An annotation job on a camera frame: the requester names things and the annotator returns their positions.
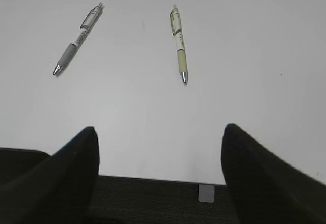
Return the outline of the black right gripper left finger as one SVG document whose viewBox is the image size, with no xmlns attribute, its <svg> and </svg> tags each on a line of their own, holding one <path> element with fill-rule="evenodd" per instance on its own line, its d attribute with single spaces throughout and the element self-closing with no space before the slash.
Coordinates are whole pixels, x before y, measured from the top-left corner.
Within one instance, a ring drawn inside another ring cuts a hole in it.
<svg viewBox="0 0 326 224">
<path fill-rule="evenodd" d="M 1 148 L 1 223 L 83 223 L 99 165 L 94 127 L 53 155 Z"/>
</svg>

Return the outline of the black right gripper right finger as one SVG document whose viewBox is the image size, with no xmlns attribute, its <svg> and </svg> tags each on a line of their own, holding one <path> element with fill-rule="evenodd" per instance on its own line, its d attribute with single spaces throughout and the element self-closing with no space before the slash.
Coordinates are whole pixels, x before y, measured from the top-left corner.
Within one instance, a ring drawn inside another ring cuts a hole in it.
<svg viewBox="0 0 326 224">
<path fill-rule="evenodd" d="M 225 128 L 220 162 L 240 223 L 325 223 L 325 184 L 236 124 Z"/>
</svg>

